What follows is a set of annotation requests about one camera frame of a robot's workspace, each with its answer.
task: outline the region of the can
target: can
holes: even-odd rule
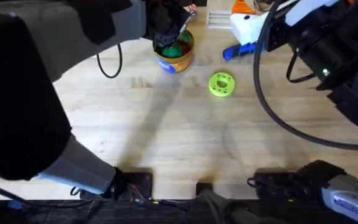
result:
[[[161,68],[169,73],[169,74],[175,74],[178,72],[184,71],[192,62],[193,56],[193,50],[194,50],[194,36],[189,32],[191,35],[191,40],[188,41],[188,44],[190,45],[190,51],[186,53],[185,55],[178,57],[178,58],[167,58],[163,57],[162,55],[155,52],[155,55],[157,56],[159,66]]]

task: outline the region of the black wire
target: black wire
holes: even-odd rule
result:
[[[69,192],[69,194],[70,194],[71,196],[76,196],[76,195],[79,194],[80,189],[77,189],[76,191],[75,191],[75,189],[76,189],[76,187],[72,187],[71,192]]]
[[[293,70],[293,66],[295,65],[296,59],[298,58],[298,54],[294,53],[290,64],[288,65],[288,69],[286,70],[286,79],[290,82],[290,83],[301,83],[301,82],[305,82],[308,81],[314,77],[316,77],[314,74],[310,74],[310,75],[306,75],[300,78],[295,78],[294,80],[291,79],[291,74],[292,74],[292,70]]]
[[[101,65],[101,62],[100,62],[100,56],[99,56],[99,54],[96,54],[98,68],[100,68],[100,71],[102,72],[102,74],[104,76],[106,76],[107,78],[116,78],[121,73],[123,57],[122,57],[122,48],[121,48],[120,44],[118,44],[118,52],[119,52],[119,67],[118,67],[118,71],[116,71],[115,75],[113,75],[113,76],[110,76],[109,74],[107,74],[104,71],[103,66]]]
[[[201,194],[201,197],[203,197],[205,199],[205,201],[207,202],[207,204],[209,205],[210,211],[212,212],[212,215],[216,221],[216,224],[224,224],[224,219],[222,217],[222,214],[219,213],[219,210],[217,208],[217,206],[215,205],[215,203],[205,194]]]
[[[256,187],[256,181],[255,181],[255,179],[254,178],[248,178],[248,180],[247,180],[247,184],[249,185],[249,187],[252,187],[252,188],[255,188]]]
[[[262,51],[262,45],[266,39],[266,33],[268,32],[268,28],[274,18],[274,15],[278,9],[278,6],[283,2],[283,0],[276,0],[274,1],[268,15],[267,18],[265,20],[265,23],[263,24],[263,27],[261,29],[260,32],[260,36],[259,36],[259,40],[257,42],[257,47],[256,47],[256,51],[255,51],[255,60],[253,62],[253,82],[255,85],[255,90],[256,90],[256,94],[258,96],[259,102],[261,103],[261,106],[263,107],[263,109],[266,111],[266,113],[278,124],[280,125],[282,128],[284,128],[285,130],[289,131],[290,133],[303,138],[307,141],[311,141],[314,142],[316,144],[320,144],[323,146],[328,146],[328,147],[336,147],[339,149],[349,149],[349,150],[354,150],[354,151],[358,151],[358,144],[346,144],[346,143],[341,143],[341,142],[334,142],[334,141],[329,141],[329,140],[325,140],[325,139],[321,139],[321,138],[317,138],[314,136],[311,136],[309,134],[306,134],[304,132],[301,132],[297,129],[295,129],[294,127],[290,126],[289,124],[287,124],[285,121],[283,121],[269,106],[264,94],[263,94],[263,90],[261,88],[261,84],[260,84],[260,74],[259,74],[259,65],[260,65],[260,56],[261,56],[261,51]]]
[[[10,192],[8,192],[7,190],[3,190],[0,188],[0,195],[2,196],[5,196],[7,198],[10,198],[10,199],[13,199],[13,200],[16,200],[17,202],[20,202],[24,205],[27,205],[27,206],[30,206],[30,207],[37,207],[37,208],[58,208],[58,209],[69,209],[69,208],[78,208],[78,207],[82,207],[84,205],[87,205],[89,203],[92,203],[93,201],[87,201],[87,202],[83,202],[83,203],[78,203],[76,205],[67,205],[67,206],[59,206],[59,205],[41,205],[41,204],[38,204],[38,203],[32,203],[32,202],[29,202],[17,195],[14,195]]]

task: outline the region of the white object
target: white object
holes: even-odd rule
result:
[[[301,19],[307,16],[310,12],[321,6],[332,6],[338,0],[300,0],[286,15],[285,22],[289,26],[293,26]]]
[[[230,11],[211,10],[207,15],[206,26],[210,29],[231,29]]]
[[[296,0],[290,0],[284,2],[278,8],[278,10],[286,7],[287,5],[295,2]],[[246,14],[232,14],[230,16],[230,26],[233,34],[238,41],[244,45],[247,43],[254,43],[258,40],[263,23],[266,20],[268,12],[261,16],[246,15]]]

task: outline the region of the green toy ring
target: green toy ring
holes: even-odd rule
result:
[[[229,96],[235,88],[235,81],[231,75],[223,72],[212,75],[209,79],[209,90],[215,96]]]

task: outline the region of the wooden tabletop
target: wooden tabletop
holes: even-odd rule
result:
[[[216,1],[198,10],[189,30],[195,37],[192,65],[176,75],[159,68],[151,43],[122,43],[123,69],[105,78],[90,58],[69,70],[55,87],[77,139],[124,171],[150,168],[154,198],[192,198],[195,184],[207,180],[229,198],[255,198],[247,178],[258,168],[296,170],[316,159],[341,166],[358,177],[358,152],[322,147],[275,124],[261,108],[252,81],[253,57],[225,62],[222,51],[238,43],[229,30],[205,28],[209,9],[230,9]],[[326,139],[358,143],[358,128],[335,110],[317,80],[290,84],[285,72],[289,47],[264,53],[261,82],[271,107],[290,125]],[[101,54],[106,71],[118,67],[116,47]],[[227,98],[212,95],[208,80],[227,72],[236,81]],[[293,75],[310,71],[301,62]],[[6,182],[0,187],[24,198],[71,198],[69,186],[48,180]]]

